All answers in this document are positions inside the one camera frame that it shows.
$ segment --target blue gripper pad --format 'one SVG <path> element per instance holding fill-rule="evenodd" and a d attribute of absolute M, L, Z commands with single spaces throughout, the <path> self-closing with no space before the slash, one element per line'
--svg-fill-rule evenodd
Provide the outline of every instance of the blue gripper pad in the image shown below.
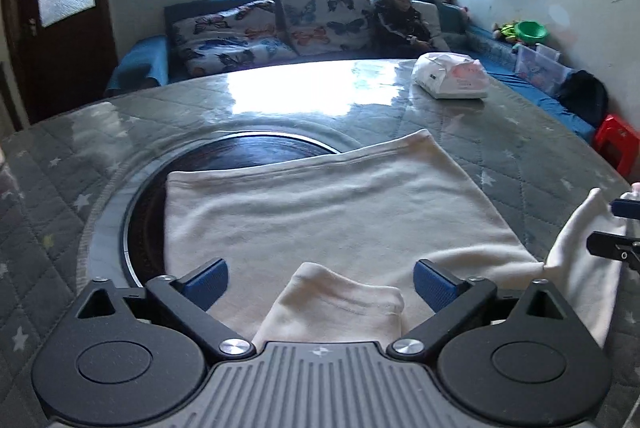
<path fill-rule="evenodd" d="M 203 311 L 209 310 L 225 292 L 229 281 L 226 262 L 219 258 L 180 279 L 180 294 Z"/>
<path fill-rule="evenodd" d="M 436 268 L 428 260 L 418 260 L 414 267 L 415 292 L 437 313 L 469 289 L 470 285 L 447 270 Z"/>

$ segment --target green bowl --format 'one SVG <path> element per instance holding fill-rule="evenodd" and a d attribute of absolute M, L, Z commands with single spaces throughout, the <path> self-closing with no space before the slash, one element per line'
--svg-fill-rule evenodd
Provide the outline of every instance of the green bowl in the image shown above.
<path fill-rule="evenodd" d="M 538 22 L 520 22 L 516 24 L 516 36 L 527 45 L 542 43 L 549 35 L 543 25 Z"/>

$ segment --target throw pillow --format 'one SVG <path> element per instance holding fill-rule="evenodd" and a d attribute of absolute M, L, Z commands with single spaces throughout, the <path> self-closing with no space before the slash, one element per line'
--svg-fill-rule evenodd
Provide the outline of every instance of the throw pillow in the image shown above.
<path fill-rule="evenodd" d="M 189 74 L 220 74 L 298 57 L 276 35 L 274 7 L 272 0 L 262 0 L 176 23 L 174 41 Z"/>
<path fill-rule="evenodd" d="M 300 56 L 371 47 L 370 0 L 281 0 Z"/>

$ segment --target metal screw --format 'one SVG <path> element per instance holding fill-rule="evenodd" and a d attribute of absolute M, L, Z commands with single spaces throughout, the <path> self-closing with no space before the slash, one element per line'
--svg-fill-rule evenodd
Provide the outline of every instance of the metal screw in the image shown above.
<path fill-rule="evenodd" d="M 398 340 L 391 345 L 398 354 L 412 355 L 418 354 L 424 350 L 424 343 L 418 340 L 412 340 L 411 338 L 405 338 L 404 340 Z"/>
<path fill-rule="evenodd" d="M 230 356 L 240 356 L 251 350 L 251 343 L 238 338 L 231 338 L 220 343 L 220 352 L 229 354 Z"/>

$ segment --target folded cloth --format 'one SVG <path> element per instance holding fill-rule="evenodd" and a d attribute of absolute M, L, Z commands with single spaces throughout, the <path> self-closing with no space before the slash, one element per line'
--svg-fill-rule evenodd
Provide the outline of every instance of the folded cloth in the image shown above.
<path fill-rule="evenodd" d="M 404 300 L 395 287 L 364 285 L 316 263 L 302 264 L 254 337 L 264 342 L 350 343 L 398 339 Z"/>
<path fill-rule="evenodd" d="M 638 190 L 621 198 L 640 200 Z M 622 263 L 591 256 L 587 238 L 594 231 L 636 236 L 635 222 L 614 217 L 601 189 L 592 189 L 562 228 L 546 259 L 544 277 L 558 287 L 600 346 L 609 332 Z"/>
<path fill-rule="evenodd" d="M 423 257 L 461 278 L 526 287 L 538 262 L 428 131 L 348 153 L 167 178 L 164 262 L 181 277 L 223 257 L 230 281 L 210 314 L 254 337 L 306 261 L 397 287 L 402 329 L 431 311 L 413 289 Z"/>

